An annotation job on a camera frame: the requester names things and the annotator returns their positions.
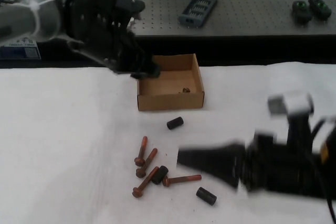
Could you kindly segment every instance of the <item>cardboard box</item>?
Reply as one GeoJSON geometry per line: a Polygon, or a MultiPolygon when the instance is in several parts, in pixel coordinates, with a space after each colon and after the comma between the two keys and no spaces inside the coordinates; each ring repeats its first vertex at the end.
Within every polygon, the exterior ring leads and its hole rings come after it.
{"type": "Polygon", "coordinates": [[[204,88],[196,55],[154,56],[161,66],[156,79],[138,81],[139,111],[199,109],[204,88]],[[189,88],[190,93],[183,93],[189,88]]]}

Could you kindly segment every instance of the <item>optical breadboard table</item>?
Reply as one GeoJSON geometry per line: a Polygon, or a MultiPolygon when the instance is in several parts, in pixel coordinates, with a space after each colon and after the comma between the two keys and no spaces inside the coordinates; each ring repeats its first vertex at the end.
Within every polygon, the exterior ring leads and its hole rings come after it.
{"type": "Polygon", "coordinates": [[[314,18],[298,26],[291,15],[296,0],[218,0],[205,25],[188,28],[177,21],[191,0],[143,0],[146,9],[132,30],[141,36],[272,36],[336,34],[336,0],[324,0],[333,10],[327,22],[314,18]]]}

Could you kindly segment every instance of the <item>white cloth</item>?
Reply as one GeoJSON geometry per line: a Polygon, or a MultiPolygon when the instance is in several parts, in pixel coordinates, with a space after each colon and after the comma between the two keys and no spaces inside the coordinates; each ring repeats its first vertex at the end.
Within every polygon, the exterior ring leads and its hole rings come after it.
{"type": "MultiPolygon", "coordinates": [[[[286,118],[271,119],[267,98],[288,90],[311,93],[312,124],[336,113],[336,66],[201,68],[201,110],[139,112],[136,82],[104,68],[0,71],[0,223],[331,223],[324,200],[271,193],[235,193],[208,174],[199,182],[149,184],[140,199],[132,188],[142,137],[145,156],[159,152],[148,171],[197,174],[177,167],[179,146],[250,142],[255,129],[287,136],[286,118]],[[182,116],[169,131],[166,122],[182,116]],[[217,196],[211,207],[196,197],[202,186],[217,196]]],[[[314,143],[318,150],[331,126],[314,143]]]]}

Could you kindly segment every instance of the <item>black cylinder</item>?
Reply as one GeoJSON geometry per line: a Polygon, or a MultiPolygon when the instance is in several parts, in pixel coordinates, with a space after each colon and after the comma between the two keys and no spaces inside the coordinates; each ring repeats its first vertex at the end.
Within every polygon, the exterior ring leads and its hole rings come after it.
{"type": "Polygon", "coordinates": [[[183,123],[184,122],[183,122],[182,117],[178,117],[178,118],[175,118],[174,120],[171,120],[171,121],[167,122],[167,127],[168,127],[168,129],[173,130],[176,127],[181,126],[183,123]]]}
{"type": "Polygon", "coordinates": [[[159,170],[155,173],[155,175],[153,176],[152,182],[158,185],[159,183],[161,183],[161,181],[163,180],[163,177],[166,176],[167,173],[168,173],[168,168],[162,165],[159,168],[159,170]]]}
{"type": "Polygon", "coordinates": [[[217,197],[213,195],[212,193],[205,190],[203,187],[200,187],[196,193],[196,196],[205,202],[207,202],[209,205],[213,206],[216,202],[217,197]]]}

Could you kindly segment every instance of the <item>bolt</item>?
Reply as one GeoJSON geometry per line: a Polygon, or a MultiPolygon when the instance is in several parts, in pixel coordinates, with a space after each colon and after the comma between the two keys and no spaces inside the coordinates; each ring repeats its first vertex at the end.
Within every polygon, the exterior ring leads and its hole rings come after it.
{"type": "Polygon", "coordinates": [[[138,178],[143,178],[144,176],[146,176],[146,169],[147,167],[151,164],[151,162],[153,161],[155,155],[157,154],[158,149],[154,148],[151,152],[151,154],[149,154],[148,158],[146,159],[145,163],[143,164],[143,166],[141,168],[136,169],[136,175],[138,178]]]}
{"type": "Polygon", "coordinates": [[[146,186],[148,185],[148,183],[152,180],[153,176],[155,175],[155,173],[159,170],[159,168],[156,166],[154,167],[154,169],[151,171],[151,173],[149,173],[149,175],[147,176],[147,178],[145,178],[145,180],[141,183],[141,185],[139,187],[134,187],[133,188],[133,193],[132,195],[135,198],[140,198],[142,196],[142,191],[146,188],[146,186]]]}
{"type": "Polygon", "coordinates": [[[141,147],[140,147],[140,151],[139,151],[139,155],[138,157],[136,157],[134,159],[134,162],[137,166],[143,166],[143,164],[145,163],[145,160],[143,159],[143,154],[145,153],[145,149],[146,149],[146,145],[147,145],[147,140],[148,138],[146,136],[144,136],[142,138],[142,143],[141,143],[141,147]]]}
{"type": "Polygon", "coordinates": [[[171,184],[190,182],[190,181],[196,181],[196,180],[201,180],[201,179],[202,179],[201,175],[185,176],[185,177],[178,177],[178,178],[168,178],[167,176],[164,176],[162,180],[162,184],[165,187],[169,187],[171,184]]]}

